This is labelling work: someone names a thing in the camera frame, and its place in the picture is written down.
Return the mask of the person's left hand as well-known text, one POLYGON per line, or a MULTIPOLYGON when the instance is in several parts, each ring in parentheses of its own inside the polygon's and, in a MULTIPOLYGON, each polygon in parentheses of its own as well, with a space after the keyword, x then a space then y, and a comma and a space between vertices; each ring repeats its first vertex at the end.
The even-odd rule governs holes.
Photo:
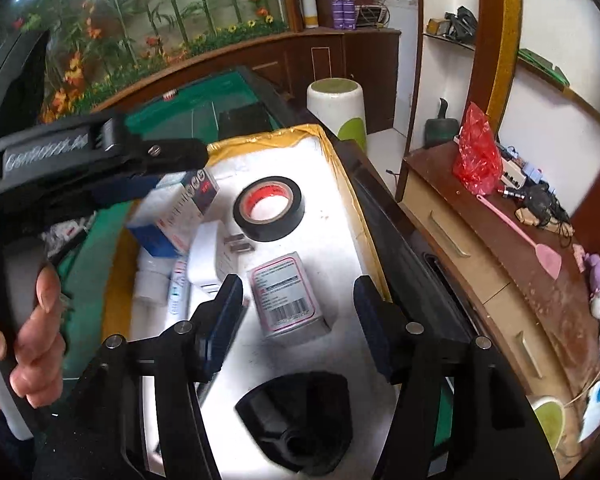
POLYGON ((65 304, 60 298, 60 281, 55 269, 46 266, 35 286, 38 304, 15 339, 17 362, 10 373, 12 390, 27 399, 32 408, 44 408, 62 393, 62 359, 66 344, 60 334, 65 304))

